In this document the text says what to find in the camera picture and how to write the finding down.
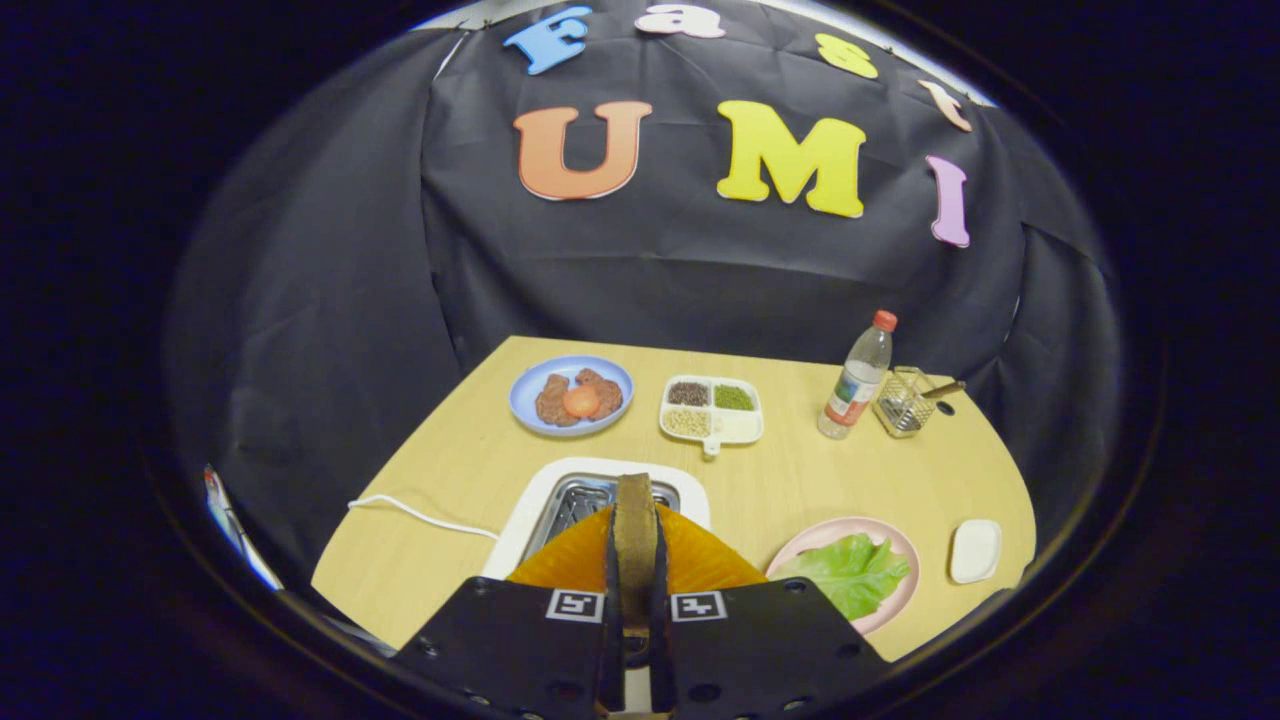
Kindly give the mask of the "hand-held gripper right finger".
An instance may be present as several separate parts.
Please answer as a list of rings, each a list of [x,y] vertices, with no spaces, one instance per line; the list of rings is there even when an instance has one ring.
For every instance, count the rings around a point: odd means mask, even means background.
[[[837,717],[873,702],[890,664],[815,582],[764,579],[685,516],[660,509],[664,594],[652,703],[673,719]]]

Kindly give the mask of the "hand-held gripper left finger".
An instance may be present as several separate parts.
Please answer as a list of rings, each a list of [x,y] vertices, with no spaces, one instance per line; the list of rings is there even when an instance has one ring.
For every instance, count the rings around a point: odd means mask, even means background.
[[[622,710],[611,524],[612,510],[603,509],[507,579],[468,578],[390,661],[508,717],[599,719]]]

